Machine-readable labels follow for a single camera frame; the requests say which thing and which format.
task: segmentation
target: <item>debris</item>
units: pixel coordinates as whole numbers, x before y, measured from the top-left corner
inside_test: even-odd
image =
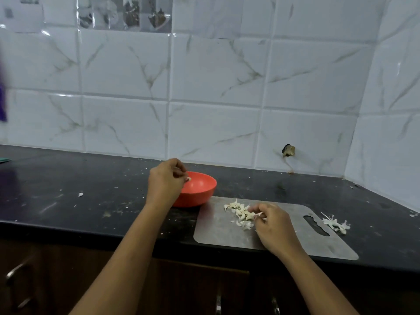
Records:
[[[323,215],[324,217],[326,217],[326,219],[325,218],[322,219],[324,224],[328,225],[335,232],[340,231],[342,234],[347,233],[347,230],[350,228],[350,225],[347,224],[347,220],[345,220],[344,223],[338,223],[337,219],[334,219],[334,216],[328,217],[325,214]]]
[[[294,156],[295,149],[296,149],[295,146],[292,146],[291,144],[288,143],[286,146],[283,147],[281,154],[283,155],[283,157]]]

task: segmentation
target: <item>wrist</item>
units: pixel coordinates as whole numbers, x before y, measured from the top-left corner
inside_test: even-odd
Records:
[[[168,205],[163,205],[159,203],[146,203],[143,207],[144,212],[148,212],[155,218],[166,217],[171,207]]]
[[[286,267],[288,267],[288,265],[296,263],[297,261],[302,261],[309,257],[309,255],[304,251],[303,248],[290,249],[285,252],[277,250],[275,252],[275,255],[281,260],[281,262]]]

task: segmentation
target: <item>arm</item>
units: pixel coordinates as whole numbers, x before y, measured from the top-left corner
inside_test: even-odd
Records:
[[[160,226],[181,193],[185,172],[177,159],[150,170],[146,205],[70,315],[136,313]]]
[[[249,211],[262,212],[261,217],[255,216],[258,236],[286,266],[312,315],[359,314],[302,249],[287,212],[265,203],[250,207]]]

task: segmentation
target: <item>orange bowl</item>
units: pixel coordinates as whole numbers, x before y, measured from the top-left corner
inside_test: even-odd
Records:
[[[181,194],[173,204],[178,208],[189,208],[202,205],[210,199],[216,189],[217,181],[203,173],[187,171],[191,178],[181,190]]]

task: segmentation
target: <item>kitchen backsplash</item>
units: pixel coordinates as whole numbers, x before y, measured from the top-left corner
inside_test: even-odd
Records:
[[[378,39],[346,178],[420,212],[420,0],[390,0]]]

